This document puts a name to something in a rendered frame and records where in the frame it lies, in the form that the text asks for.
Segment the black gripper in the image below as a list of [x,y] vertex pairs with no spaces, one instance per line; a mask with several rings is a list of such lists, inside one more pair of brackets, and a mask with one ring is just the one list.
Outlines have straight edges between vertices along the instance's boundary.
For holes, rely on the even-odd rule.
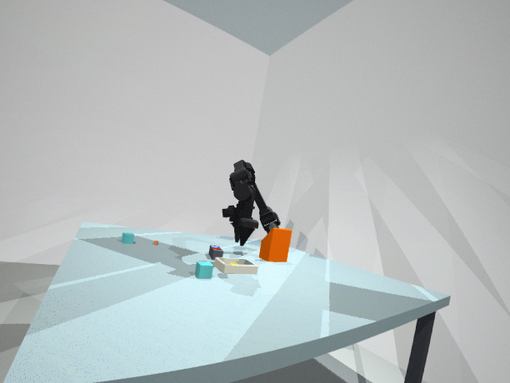
[[230,216],[229,221],[232,221],[231,224],[234,228],[235,243],[238,243],[240,240],[240,246],[243,246],[253,231],[258,229],[259,223],[252,218],[253,209],[255,209],[253,203],[239,201],[236,206],[242,208],[242,218]]

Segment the white rectangular tray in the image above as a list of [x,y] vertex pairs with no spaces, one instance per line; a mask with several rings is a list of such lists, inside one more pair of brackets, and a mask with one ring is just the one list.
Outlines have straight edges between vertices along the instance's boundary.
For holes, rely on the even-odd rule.
[[[229,263],[237,265],[229,265]],[[258,266],[247,259],[215,257],[214,266],[224,274],[258,273]]]

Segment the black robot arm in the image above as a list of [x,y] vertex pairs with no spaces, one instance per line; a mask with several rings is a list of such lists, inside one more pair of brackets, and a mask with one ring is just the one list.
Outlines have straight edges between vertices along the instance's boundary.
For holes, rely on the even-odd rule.
[[[233,165],[234,172],[230,174],[229,181],[235,198],[239,201],[249,203],[254,203],[254,201],[256,202],[259,208],[260,222],[267,234],[273,228],[279,229],[281,222],[277,213],[275,213],[271,207],[267,206],[263,200],[263,197],[255,183],[255,171],[251,163],[241,160],[235,162]],[[228,206],[228,208],[222,209],[222,217],[237,216],[242,218],[242,213],[241,207]]]

